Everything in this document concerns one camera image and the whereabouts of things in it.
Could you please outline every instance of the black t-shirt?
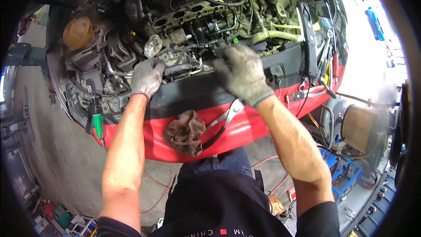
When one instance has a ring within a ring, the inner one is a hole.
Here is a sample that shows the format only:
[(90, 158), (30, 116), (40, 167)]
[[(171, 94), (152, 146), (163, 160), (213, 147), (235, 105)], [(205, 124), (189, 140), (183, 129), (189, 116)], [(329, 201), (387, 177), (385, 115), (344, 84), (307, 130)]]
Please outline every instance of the black t-shirt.
[[(247, 236), (291, 234), (269, 212), (269, 203), (253, 178), (230, 171), (207, 171), (184, 178), (170, 195), (163, 226), (151, 237)], [(339, 236), (338, 210), (334, 202), (320, 203), (297, 221), (296, 236)], [(98, 237), (140, 236), (119, 221), (100, 218)]]

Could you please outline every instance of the glove cuff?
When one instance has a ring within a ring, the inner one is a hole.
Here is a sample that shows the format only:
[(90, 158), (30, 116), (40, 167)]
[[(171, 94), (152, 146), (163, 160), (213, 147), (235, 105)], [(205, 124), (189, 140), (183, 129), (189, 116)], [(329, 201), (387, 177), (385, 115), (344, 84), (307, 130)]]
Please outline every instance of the glove cuff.
[(267, 95), (267, 96), (265, 96), (265, 97), (261, 98), (259, 101), (255, 102), (255, 103), (251, 106), (251, 108), (255, 108), (255, 106), (256, 106), (258, 103), (260, 103), (261, 101), (263, 101), (264, 99), (266, 99), (266, 98), (268, 98), (268, 97), (271, 97), (272, 95), (275, 95), (275, 93), (271, 93), (271, 94), (269, 94), (269, 95)]
[(130, 97), (129, 97), (129, 99), (132, 97), (132, 96), (134, 96), (134, 95), (144, 95), (145, 97), (146, 97), (146, 100), (148, 101), (148, 103), (149, 103), (149, 100), (150, 100), (150, 97), (146, 94), (146, 93), (144, 93), (144, 92), (142, 92), (142, 91), (134, 91), (134, 92), (132, 92), (132, 94), (130, 95)]

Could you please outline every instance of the brown rag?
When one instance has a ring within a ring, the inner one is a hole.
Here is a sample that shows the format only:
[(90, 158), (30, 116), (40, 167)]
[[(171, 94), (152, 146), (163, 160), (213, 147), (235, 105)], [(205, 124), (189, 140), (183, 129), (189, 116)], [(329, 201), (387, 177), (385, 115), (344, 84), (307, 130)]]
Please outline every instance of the brown rag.
[(165, 128), (162, 139), (172, 148), (187, 156), (198, 156), (202, 153), (202, 141), (199, 140), (205, 132), (205, 122), (194, 110), (188, 110), (178, 115)]

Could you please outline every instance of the red wire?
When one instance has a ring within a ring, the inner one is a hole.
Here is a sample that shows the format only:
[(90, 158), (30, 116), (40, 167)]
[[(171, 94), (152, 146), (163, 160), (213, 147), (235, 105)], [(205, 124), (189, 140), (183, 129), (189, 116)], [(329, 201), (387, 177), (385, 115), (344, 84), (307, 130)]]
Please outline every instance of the red wire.
[(147, 212), (150, 212), (153, 208), (155, 208), (156, 207), (156, 205), (158, 205), (158, 203), (163, 199), (163, 197), (165, 196), (165, 194), (167, 193), (167, 190), (169, 190), (170, 189), (170, 186), (171, 186), (171, 183), (172, 183), (172, 181), (173, 181), (173, 177), (174, 177), (174, 169), (173, 169), (173, 165), (171, 164), (171, 163), (169, 163), (170, 164), (170, 166), (171, 166), (171, 179), (170, 179), (170, 182), (168, 183), (168, 186), (165, 186), (165, 185), (163, 185), (162, 183), (160, 183), (160, 182), (157, 182), (155, 179), (153, 179), (151, 176), (149, 176), (146, 172), (145, 172), (145, 174), (153, 181), (153, 182), (155, 182), (156, 184), (158, 184), (158, 185), (160, 185), (160, 186), (162, 186), (162, 187), (165, 187), (165, 191), (164, 191), (164, 193), (162, 194), (162, 196), (160, 197), (160, 199), (152, 206), (152, 208), (150, 208), (150, 209), (148, 209), (147, 211), (141, 211), (140, 213), (147, 213)]
[(271, 156), (271, 157), (268, 157), (268, 158), (266, 158), (265, 160), (262, 160), (262, 161), (260, 161), (259, 163), (257, 163), (257, 164), (255, 164), (254, 166), (252, 166), (251, 168), (255, 168), (256, 166), (258, 166), (258, 165), (260, 165), (260, 164), (262, 164), (262, 163), (265, 163), (266, 161), (268, 161), (268, 160), (271, 160), (271, 159), (274, 159), (274, 158), (277, 158), (278, 156)]
[(276, 186), (273, 190), (271, 190), (271, 192), (270, 192), (270, 194), (272, 195), (273, 194), (273, 192), (275, 192), (275, 190), (277, 190), (278, 189), (278, 187), (280, 187), (281, 185), (282, 185), (282, 183), (284, 183), (285, 182), (285, 180), (287, 179), (287, 177), (289, 176), (289, 174), (287, 174), (285, 177), (284, 177), (284, 179), (282, 179), (282, 181), (281, 181), (281, 183), (279, 183), (278, 184), (278, 186)]
[[(257, 164), (255, 164), (254, 166), (252, 166), (251, 168), (255, 168), (256, 166), (258, 166), (258, 165), (260, 165), (260, 164), (262, 164), (262, 163), (265, 163), (266, 161), (268, 161), (268, 160), (271, 160), (271, 159), (274, 159), (274, 158), (277, 158), (278, 156), (271, 156), (271, 157), (268, 157), (268, 158), (266, 158), (266, 159), (264, 159), (264, 160), (262, 160), (262, 161), (260, 161), (259, 163), (257, 163)], [(282, 181), (273, 189), (273, 190), (271, 190), (271, 192), (270, 192), (270, 194), (272, 195), (273, 194), (273, 192), (275, 192), (275, 190), (277, 190), (281, 185), (282, 185), (282, 183), (284, 183), (285, 182), (285, 180), (287, 179), (287, 177), (289, 176), (289, 174), (287, 174), (285, 177), (284, 177), (284, 179), (282, 179)]]

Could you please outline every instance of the pliers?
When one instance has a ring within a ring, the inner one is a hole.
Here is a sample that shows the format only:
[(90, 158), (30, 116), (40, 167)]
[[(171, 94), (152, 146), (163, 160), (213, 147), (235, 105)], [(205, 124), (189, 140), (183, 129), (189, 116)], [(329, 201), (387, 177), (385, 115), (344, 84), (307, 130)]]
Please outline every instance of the pliers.
[(235, 115), (239, 113), (241, 110), (243, 110), (244, 107), (245, 107), (245, 104), (242, 101), (240, 101), (239, 99), (235, 99), (234, 102), (231, 104), (231, 106), (225, 113), (223, 113), (220, 117), (218, 117), (216, 120), (214, 120), (212, 123), (210, 123), (206, 127), (205, 132), (211, 129), (214, 125), (218, 124), (219, 122), (225, 119), (225, 123), (221, 127), (221, 129), (219, 129), (218, 133), (216, 133), (216, 135), (213, 138), (211, 138), (208, 142), (206, 142), (206, 144), (202, 146), (203, 150), (207, 149), (209, 146), (213, 145), (213, 143), (215, 143), (216, 140), (218, 140), (218, 138), (225, 131), (229, 122), (231, 122), (231, 120), (235, 117)]

